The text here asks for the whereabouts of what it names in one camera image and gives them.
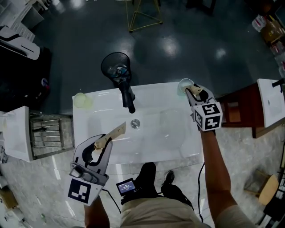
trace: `black pants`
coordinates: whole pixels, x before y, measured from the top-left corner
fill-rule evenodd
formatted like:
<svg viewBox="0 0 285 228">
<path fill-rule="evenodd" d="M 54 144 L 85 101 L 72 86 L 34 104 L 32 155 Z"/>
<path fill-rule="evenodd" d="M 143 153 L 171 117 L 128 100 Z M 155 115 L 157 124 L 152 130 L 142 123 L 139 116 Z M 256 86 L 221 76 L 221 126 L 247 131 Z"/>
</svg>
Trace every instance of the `black pants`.
<svg viewBox="0 0 285 228">
<path fill-rule="evenodd" d="M 134 181 L 135 187 L 138 189 L 137 192 L 130 193 L 121 201 L 121 204 L 125 204 L 131 200 L 141 199 L 141 198 L 156 198 L 162 197 L 156 192 L 154 183 L 155 183 L 155 172 L 156 166 L 153 162 L 145 163 L 142 166 L 142 169 Z M 182 193 L 180 188 L 173 184 L 163 184 L 161 187 L 161 192 L 163 193 L 164 197 L 169 199 L 178 200 L 184 204 L 188 204 L 190 207 L 193 208 L 191 202 L 187 197 Z"/>
</svg>

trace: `person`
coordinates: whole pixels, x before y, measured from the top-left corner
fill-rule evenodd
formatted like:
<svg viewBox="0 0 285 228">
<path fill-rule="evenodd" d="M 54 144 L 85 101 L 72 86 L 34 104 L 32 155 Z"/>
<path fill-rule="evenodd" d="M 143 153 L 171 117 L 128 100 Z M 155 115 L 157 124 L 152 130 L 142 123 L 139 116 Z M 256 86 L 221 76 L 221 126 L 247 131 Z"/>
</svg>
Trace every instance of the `person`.
<svg viewBox="0 0 285 228">
<path fill-rule="evenodd" d="M 216 136 L 213 131 L 202 132 L 205 161 L 205 178 L 208 203 L 216 228 L 254 228 L 231 195 L 231 180 L 224 164 Z M 181 190 L 172 184 L 174 172 L 167 172 L 161 187 L 163 197 L 155 187 L 154 163 L 143 165 L 134 185 L 137 192 L 122 199 L 121 226 L 128 228 L 172 227 L 209 228 L 194 213 L 191 202 Z M 87 228 L 110 227 L 108 216 L 98 197 L 91 206 L 85 206 Z"/>
</svg>

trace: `person's left arm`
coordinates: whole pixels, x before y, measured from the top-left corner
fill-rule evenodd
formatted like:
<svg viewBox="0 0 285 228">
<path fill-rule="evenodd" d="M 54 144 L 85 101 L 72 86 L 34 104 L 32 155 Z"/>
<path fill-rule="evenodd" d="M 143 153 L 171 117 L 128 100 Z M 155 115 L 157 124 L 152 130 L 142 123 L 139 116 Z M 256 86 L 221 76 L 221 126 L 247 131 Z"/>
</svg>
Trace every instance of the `person's left arm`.
<svg viewBox="0 0 285 228">
<path fill-rule="evenodd" d="M 86 228 L 109 228 L 110 222 L 108 215 L 103 207 L 100 196 L 90 205 L 85 206 L 85 226 Z"/>
</svg>

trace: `black shoe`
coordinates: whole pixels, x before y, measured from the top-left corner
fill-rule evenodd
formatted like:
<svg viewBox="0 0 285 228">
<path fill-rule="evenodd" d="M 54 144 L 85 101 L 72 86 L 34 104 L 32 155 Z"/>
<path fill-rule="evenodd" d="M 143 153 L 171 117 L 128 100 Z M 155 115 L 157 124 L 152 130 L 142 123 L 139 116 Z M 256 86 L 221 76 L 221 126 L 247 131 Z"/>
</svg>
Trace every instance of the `black shoe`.
<svg viewBox="0 0 285 228">
<path fill-rule="evenodd" d="M 165 179 L 164 179 L 163 184 L 172 184 L 172 182 L 174 181 L 174 178 L 175 178 L 174 172 L 172 170 L 168 171 L 165 174 Z"/>
</svg>

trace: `electronic device with screen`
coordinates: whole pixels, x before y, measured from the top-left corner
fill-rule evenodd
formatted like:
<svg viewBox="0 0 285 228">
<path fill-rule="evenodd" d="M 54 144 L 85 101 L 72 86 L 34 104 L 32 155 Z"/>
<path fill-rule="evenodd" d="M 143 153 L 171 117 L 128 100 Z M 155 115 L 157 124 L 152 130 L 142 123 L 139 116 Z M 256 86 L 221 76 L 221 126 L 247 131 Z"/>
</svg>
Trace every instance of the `electronic device with screen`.
<svg viewBox="0 0 285 228">
<path fill-rule="evenodd" d="M 130 192 L 137 191 L 134 185 L 134 180 L 132 178 L 128 180 L 124 180 L 120 183 L 117 183 L 116 185 L 117 185 L 117 188 L 121 196 L 125 196 L 126 194 L 129 194 Z"/>
</svg>

